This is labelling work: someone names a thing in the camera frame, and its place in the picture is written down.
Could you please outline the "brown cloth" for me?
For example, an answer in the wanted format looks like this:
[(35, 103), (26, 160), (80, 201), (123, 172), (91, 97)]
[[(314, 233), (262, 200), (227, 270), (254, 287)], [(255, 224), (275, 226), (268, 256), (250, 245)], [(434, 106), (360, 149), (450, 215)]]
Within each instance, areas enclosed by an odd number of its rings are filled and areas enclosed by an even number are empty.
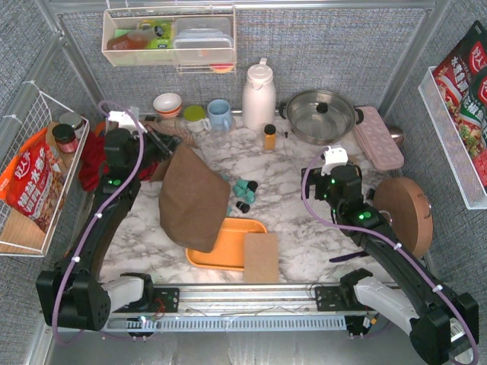
[(169, 164), (158, 198), (160, 225), (177, 245), (209, 253), (227, 216), (229, 182), (182, 144)]

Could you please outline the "tan scouring pad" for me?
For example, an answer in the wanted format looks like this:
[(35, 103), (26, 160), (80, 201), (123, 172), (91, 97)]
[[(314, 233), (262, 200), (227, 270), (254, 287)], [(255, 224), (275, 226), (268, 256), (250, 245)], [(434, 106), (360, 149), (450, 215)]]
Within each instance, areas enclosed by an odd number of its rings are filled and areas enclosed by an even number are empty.
[(243, 280), (246, 284), (279, 282), (279, 239), (275, 233), (247, 233)]

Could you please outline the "orange plastic tray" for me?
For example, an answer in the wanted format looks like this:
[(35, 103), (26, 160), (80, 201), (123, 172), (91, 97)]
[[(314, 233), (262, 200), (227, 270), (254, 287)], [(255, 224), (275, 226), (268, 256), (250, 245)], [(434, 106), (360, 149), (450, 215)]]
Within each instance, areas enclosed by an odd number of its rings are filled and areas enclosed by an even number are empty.
[(199, 268), (243, 271), (244, 243), (248, 233), (267, 233), (266, 226), (254, 219), (226, 217), (210, 253), (186, 249), (189, 263)]

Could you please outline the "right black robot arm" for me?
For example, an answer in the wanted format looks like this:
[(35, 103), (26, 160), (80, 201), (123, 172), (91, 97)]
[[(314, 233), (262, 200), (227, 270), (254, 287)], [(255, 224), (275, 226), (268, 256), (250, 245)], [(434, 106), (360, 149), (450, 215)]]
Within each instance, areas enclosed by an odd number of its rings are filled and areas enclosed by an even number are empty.
[(384, 287), (372, 274), (357, 270), (342, 277), (345, 296), (385, 316), (408, 336), (427, 364), (479, 362), (479, 305), (468, 293), (457, 294), (424, 268), (402, 245), (385, 217), (364, 200), (357, 167), (344, 163), (329, 173), (301, 171), (301, 199), (326, 202), (333, 221), (356, 246), (374, 258), (399, 285)]

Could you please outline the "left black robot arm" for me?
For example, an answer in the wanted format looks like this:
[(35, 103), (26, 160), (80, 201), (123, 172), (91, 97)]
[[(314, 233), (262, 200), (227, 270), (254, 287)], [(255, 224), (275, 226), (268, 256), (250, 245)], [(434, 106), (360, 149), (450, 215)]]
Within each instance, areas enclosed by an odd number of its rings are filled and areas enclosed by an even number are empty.
[(125, 273), (99, 282), (103, 259), (141, 187), (138, 175), (172, 157), (182, 140), (155, 130), (108, 132), (104, 139), (94, 203), (72, 248), (51, 271), (40, 272), (36, 288), (43, 316), (53, 328), (99, 331), (111, 313), (125, 307), (148, 309), (154, 285), (148, 275)]

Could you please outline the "striped beige cloth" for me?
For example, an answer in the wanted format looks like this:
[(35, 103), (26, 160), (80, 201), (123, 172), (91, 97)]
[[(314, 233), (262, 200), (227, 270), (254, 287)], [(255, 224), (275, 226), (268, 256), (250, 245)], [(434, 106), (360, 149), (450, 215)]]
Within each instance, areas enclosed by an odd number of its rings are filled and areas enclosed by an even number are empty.
[(168, 136), (175, 136), (181, 139), (181, 141), (192, 147), (192, 148), (198, 148), (199, 146), (195, 142), (193, 136), (191, 133), (185, 129), (178, 128), (176, 126), (168, 126), (164, 125), (161, 122), (155, 122), (155, 121), (144, 121), (143, 122), (144, 127), (146, 129), (151, 129), (154, 130), (162, 135), (168, 135)]

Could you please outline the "black small lid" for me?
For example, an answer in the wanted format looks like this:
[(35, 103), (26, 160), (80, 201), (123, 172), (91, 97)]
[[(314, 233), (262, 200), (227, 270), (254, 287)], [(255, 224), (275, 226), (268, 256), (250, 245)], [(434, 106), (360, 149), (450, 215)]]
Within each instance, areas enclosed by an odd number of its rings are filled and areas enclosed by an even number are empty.
[(374, 196), (375, 196), (375, 190), (374, 189), (369, 189), (368, 192), (367, 192), (367, 195), (366, 195), (366, 199), (367, 200), (374, 200)]

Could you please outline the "red cloth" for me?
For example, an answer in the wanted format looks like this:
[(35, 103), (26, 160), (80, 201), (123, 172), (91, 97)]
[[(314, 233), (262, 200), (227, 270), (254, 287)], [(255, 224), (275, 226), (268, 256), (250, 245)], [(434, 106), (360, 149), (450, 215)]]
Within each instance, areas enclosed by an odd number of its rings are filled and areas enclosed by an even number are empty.
[(93, 192), (100, 182), (100, 177), (110, 174), (111, 170), (103, 149), (104, 142), (104, 136), (88, 133), (81, 153), (81, 169), (78, 174), (81, 187), (86, 192)]

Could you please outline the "white orange striped bowl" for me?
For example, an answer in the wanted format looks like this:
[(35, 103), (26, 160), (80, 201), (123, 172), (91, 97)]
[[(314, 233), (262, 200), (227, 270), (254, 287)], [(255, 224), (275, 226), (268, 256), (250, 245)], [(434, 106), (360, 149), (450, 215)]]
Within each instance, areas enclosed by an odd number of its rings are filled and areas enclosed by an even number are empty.
[(153, 107), (163, 119), (174, 118), (182, 110), (182, 99), (178, 94), (164, 93), (154, 99)]

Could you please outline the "silver lid glass jar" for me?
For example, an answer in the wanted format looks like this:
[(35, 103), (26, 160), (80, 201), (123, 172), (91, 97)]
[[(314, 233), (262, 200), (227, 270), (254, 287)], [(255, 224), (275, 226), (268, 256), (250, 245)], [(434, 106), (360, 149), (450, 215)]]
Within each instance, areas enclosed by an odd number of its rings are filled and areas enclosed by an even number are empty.
[(60, 124), (70, 125), (75, 131), (83, 129), (84, 120), (75, 112), (66, 112), (59, 117)]

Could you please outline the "orange spice bottle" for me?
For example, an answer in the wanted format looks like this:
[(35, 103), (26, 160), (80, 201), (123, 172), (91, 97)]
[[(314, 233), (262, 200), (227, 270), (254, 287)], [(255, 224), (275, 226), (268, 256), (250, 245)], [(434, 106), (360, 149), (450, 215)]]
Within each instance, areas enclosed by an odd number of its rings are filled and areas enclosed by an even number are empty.
[(267, 124), (264, 127), (263, 149), (272, 151), (275, 149), (276, 127), (273, 124)]

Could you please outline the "steel pot with lid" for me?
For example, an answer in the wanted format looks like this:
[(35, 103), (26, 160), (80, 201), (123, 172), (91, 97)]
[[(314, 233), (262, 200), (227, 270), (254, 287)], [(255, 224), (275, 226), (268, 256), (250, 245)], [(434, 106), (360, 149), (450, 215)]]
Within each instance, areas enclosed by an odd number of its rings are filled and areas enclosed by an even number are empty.
[(364, 112), (341, 95), (328, 90), (306, 90), (279, 105), (296, 137), (324, 146), (341, 140), (364, 121)]

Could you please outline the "red snack bag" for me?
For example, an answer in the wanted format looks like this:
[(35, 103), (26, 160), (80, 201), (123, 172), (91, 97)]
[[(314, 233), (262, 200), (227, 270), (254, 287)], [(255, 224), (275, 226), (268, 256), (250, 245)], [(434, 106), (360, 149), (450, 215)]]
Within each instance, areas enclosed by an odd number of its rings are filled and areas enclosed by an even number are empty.
[(47, 132), (43, 128), (31, 136), (1, 174), (1, 200), (44, 233), (65, 201), (63, 176), (51, 164)]

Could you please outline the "clear plastic food container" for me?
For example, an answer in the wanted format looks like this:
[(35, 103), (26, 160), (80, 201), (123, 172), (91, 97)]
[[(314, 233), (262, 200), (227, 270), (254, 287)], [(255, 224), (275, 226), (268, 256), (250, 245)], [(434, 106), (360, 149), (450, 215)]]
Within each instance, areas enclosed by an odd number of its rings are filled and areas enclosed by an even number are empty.
[(181, 65), (210, 65), (234, 61), (234, 40), (228, 18), (180, 18), (175, 21), (174, 31), (174, 54)]

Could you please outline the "purple handled knife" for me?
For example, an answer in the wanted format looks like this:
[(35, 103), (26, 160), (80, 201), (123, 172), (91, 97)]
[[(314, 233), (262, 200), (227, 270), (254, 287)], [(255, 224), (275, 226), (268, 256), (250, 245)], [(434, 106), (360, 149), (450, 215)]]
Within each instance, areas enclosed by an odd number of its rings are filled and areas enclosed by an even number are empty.
[(329, 262), (332, 262), (332, 263), (347, 262), (348, 260), (351, 260), (351, 259), (363, 258), (363, 257), (367, 257), (367, 256), (368, 256), (368, 254), (365, 251), (353, 252), (353, 253), (350, 253), (347, 255), (341, 255), (341, 256), (331, 258), (331, 259), (329, 259)]

